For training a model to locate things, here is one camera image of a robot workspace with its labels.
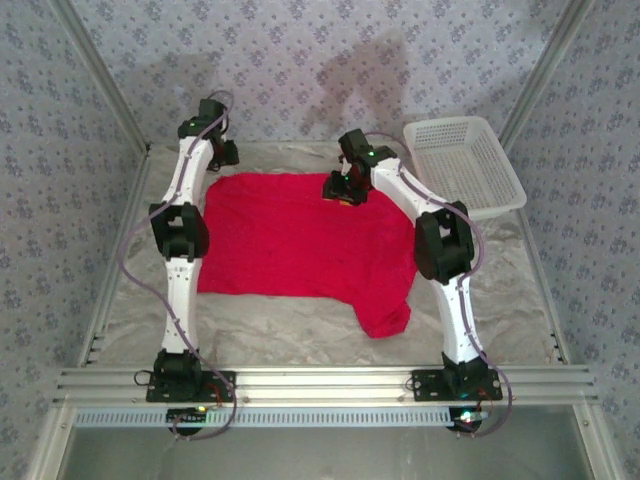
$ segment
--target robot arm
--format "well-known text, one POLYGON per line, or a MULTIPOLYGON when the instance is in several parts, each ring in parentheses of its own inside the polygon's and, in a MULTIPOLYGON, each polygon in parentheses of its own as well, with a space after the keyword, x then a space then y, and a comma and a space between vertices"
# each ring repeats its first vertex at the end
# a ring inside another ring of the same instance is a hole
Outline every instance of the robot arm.
MULTIPOLYGON (((165 258, 168 304, 195 349, 198 349, 195 325, 197 283, 202 258, 209 249, 209 233, 197 202, 207 170, 217 171, 222 165, 238 163, 237 148, 224 135, 228 120, 198 138, 225 109, 215 100, 201 100, 198 116, 183 122, 178 129, 178 163, 169 189, 161 203, 152 204, 149 208, 150 213, 155 212, 176 197, 168 208, 152 218, 151 226, 158 250, 165 258)), ((153 369, 154 390, 148 392, 150 401, 192 399, 203 382, 200 364, 188 351, 169 313, 162 349, 153 369)))
MULTIPOLYGON (((469 279, 462 281, 462 298, 470 332, 465 328, 458 286, 460 278, 470 271, 474 256, 471 229, 458 216, 428 201, 426 198, 447 203, 401 166, 390 148, 372 147, 361 130, 346 133, 339 143, 343 167, 331 173, 323 196, 359 205, 366 201, 367 192, 375 188, 415 223, 414 258, 418 270, 434 288, 442 319, 443 378, 454 396, 464 398, 490 378, 488 366, 469 338, 469 334, 473 335, 476 344, 481 345, 473 320, 469 279)), ((466 214, 467 209, 461 202, 451 205, 466 214)))

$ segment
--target glass panel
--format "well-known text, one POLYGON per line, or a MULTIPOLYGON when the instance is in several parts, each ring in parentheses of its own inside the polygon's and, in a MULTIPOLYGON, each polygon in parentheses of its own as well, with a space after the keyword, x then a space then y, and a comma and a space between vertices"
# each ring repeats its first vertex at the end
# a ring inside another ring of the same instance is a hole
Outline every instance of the glass panel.
POLYGON ((475 440, 444 428, 237 428, 193 443, 164 428, 74 430, 61 480, 593 478, 570 407, 517 408, 475 440))

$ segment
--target aluminum rail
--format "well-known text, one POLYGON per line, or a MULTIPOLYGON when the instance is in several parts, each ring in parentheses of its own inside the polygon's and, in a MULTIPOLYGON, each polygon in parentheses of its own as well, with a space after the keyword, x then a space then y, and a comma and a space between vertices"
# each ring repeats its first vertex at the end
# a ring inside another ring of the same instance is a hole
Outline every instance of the aluminum rail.
MULTIPOLYGON (((397 367, 220 367, 237 372, 239 405, 243 407, 390 407, 455 406, 469 402, 415 402, 407 385, 411 370, 441 366, 397 367)), ((514 406, 585 405, 598 402, 593 375, 584 365, 504 366, 513 386, 514 406)), ((53 401, 74 407, 158 405, 195 406, 196 403, 149 404, 146 388, 133 375, 148 366, 63 370, 53 401)), ((144 382, 145 375, 138 380, 144 382)), ((506 399, 495 402, 504 405, 506 399)))

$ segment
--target table surface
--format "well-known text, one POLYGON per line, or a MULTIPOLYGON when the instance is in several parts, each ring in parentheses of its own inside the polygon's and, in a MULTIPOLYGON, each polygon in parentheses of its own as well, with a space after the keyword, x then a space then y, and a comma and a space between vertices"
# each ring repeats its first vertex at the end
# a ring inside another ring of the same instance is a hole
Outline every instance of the table surface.
MULTIPOLYGON (((338 168, 337 143, 240 144, 240 165, 207 174, 206 187, 237 172, 329 172, 338 168)), ((150 169, 136 218, 159 201, 171 179, 177 153, 152 148, 150 169)), ((479 336, 499 364, 557 362, 544 299, 536 284, 526 240, 514 213, 479 222, 485 264, 471 280, 479 336)), ((166 291, 165 268, 151 229, 133 240, 126 259, 138 278, 166 291)), ((435 295, 420 275, 410 292, 412 316, 403 334, 372 340, 351 306, 331 299, 204 294, 197 299, 201 352, 214 362, 235 365, 411 365, 439 364, 442 326, 435 295)), ((120 276, 111 299, 101 365, 151 364, 160 349, 166 313, 153 296, 120 276)))

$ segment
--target patterned wallpaper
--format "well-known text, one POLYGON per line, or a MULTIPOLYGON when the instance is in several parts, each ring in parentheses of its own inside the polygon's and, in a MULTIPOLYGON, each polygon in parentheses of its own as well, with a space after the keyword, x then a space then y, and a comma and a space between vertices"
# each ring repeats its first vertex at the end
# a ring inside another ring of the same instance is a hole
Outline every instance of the patterned wallpaper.
POLYGON ((0 2, 0 478, 75 363, 139 154, 46 2, 0 2))
POLYGON ((74 0, 148 140, 212 89, 230 133, 322 140, 477 114, 499 131, 564 0, 74 0))
POLYGON ((596 5, 510 158, 573 357, 640 478, 640 3, 596 5))

